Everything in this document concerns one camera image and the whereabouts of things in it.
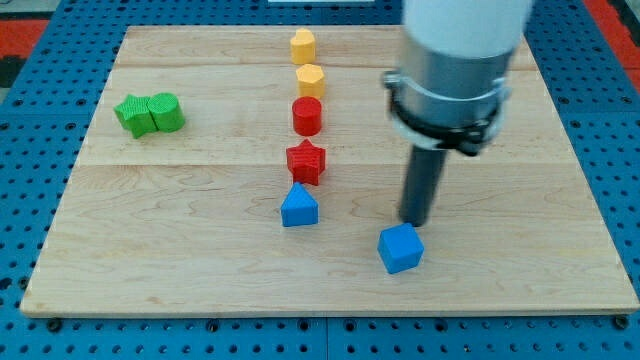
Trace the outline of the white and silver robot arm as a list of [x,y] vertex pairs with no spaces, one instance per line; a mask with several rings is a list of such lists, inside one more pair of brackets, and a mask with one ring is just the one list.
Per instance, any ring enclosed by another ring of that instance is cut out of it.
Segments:
[[500,132],[506,71],[532,0],[405,0],[396,69],[383,77],[394,128],[414,146],[478,154]]

